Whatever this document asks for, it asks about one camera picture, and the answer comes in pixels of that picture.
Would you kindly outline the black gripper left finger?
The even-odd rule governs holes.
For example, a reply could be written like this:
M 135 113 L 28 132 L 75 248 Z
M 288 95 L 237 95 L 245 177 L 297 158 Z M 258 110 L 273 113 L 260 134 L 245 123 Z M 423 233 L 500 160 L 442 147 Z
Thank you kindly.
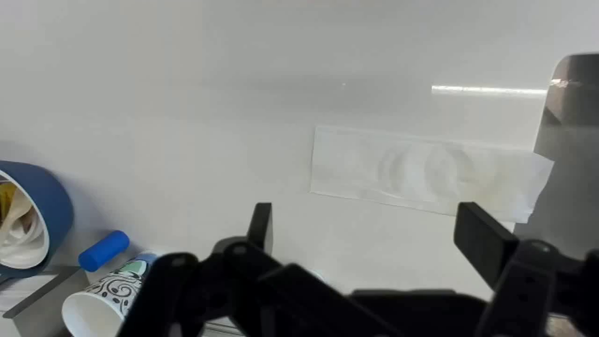
M 228 317 L 245 337 L 400 337 L 400 329 L 271 250 L 273 205 L 258 201 L 245 235 L 157 257 L 118 337 L 202 337 Z

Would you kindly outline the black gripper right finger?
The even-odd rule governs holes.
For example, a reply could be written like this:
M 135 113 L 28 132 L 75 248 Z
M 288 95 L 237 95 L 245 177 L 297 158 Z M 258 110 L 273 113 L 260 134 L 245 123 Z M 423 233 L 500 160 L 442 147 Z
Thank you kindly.
M 492 287 L 475 337 L 546 337 L 552 314 L 599 337 L 597 248 L 571 257 L 548 241 L 518 239 L 475 201 L 456 205 L 453 241 Z

